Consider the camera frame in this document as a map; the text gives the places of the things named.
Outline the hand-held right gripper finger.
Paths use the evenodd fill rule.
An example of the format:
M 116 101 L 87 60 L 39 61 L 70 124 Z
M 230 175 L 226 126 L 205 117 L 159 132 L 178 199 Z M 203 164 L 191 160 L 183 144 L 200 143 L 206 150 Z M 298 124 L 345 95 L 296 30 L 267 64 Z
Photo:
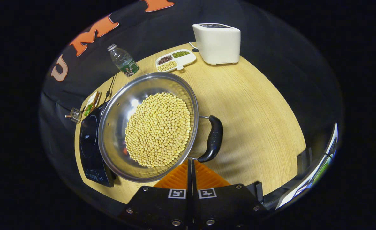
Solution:
M 213 184 L 200 188 L 199 180 L 220 182 L 219 175 L 210 169 L 199 169 L 201 164 L 192 161 L 193 223 L 197 228 L 257 228 L 269 216 L 269 211 L 243 184 L 219 186 Z
M 119 219 L 135 228 L 187 228 L 192 223 L 191 160 L 166 176 L 179 173 L 184 188 L 141 186 L 120 212 Z

